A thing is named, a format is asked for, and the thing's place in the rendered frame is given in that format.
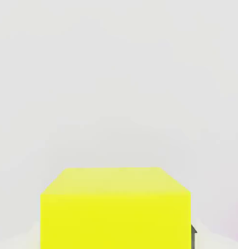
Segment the small yellow cube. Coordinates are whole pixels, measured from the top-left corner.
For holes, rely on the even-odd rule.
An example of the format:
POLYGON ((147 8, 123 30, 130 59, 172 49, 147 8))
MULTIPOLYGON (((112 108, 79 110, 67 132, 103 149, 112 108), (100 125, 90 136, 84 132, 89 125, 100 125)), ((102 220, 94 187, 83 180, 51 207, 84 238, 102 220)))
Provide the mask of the small yellow cube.
POLYGON ((40 249, 191 249, 191 193, 159 167, 67 168, 40 195, 40 249))

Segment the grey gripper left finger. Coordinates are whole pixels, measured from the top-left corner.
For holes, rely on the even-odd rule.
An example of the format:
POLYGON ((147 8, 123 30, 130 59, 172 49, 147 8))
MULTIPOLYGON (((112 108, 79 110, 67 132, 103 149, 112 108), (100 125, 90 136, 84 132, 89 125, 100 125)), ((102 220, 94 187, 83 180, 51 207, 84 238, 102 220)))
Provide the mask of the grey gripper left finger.
POLYGON ((35 222, 25 233, 0 242, 0 249, 40 249, 40 223, 35 222))

